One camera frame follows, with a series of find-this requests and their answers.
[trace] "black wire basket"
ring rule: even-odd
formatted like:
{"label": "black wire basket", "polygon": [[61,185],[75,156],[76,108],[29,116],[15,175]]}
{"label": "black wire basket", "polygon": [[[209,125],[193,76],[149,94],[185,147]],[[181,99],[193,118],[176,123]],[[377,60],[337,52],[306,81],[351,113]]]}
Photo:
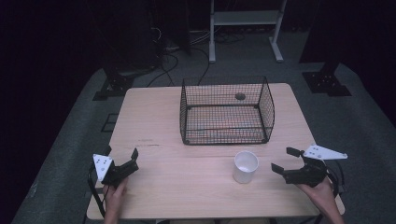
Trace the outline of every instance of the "black wire basket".
{"label": "black wire basket", "polygon": [[266,77],[183,79],[180,133],[185,145],[264,144],[274,121]]}

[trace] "white cup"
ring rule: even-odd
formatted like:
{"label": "white cup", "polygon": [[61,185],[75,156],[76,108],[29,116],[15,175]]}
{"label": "white cup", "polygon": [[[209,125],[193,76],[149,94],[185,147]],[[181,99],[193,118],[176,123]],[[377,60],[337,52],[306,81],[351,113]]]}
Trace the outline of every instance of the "white cup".
{"label": "white cup", "polygon": [[259,167],[259,159],[250,151],[241,151],[234,158],[233,178],[236,182],[247,184]]}

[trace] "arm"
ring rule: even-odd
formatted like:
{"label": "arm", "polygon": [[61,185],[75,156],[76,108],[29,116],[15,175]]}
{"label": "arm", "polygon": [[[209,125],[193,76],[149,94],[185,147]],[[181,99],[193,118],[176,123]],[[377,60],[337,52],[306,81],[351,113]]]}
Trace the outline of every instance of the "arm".
{"label": "arm", "polygon": [[120,210],[127,190],[127,183],[128,177],[123,179],[116,189],[113,186],[104,185],[103,192],[107,192],[105,197],[105,224],[117,224],[119,222]]}
{"label": "arm", "polygon": [[303,184],[296,186],[309,197],[312,203],[320,210],[320,213],[328,218],[332,224],[345,223],[338,211],[332,195],[332,183],[328,178],[324,178],[320,184],[313,188]]}

